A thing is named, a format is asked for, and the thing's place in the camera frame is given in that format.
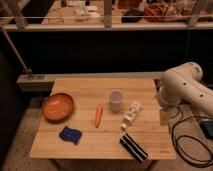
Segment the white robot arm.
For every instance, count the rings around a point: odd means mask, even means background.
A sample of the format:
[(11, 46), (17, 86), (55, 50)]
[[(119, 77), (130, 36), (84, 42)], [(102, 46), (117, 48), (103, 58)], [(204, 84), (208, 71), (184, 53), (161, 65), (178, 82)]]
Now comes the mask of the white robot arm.
[(213, 117), (213, 90), (200, 83), (202, 68), (187, 62), (162, 73), (157, 100), (163, 109), (176, 107), (182, 99)]

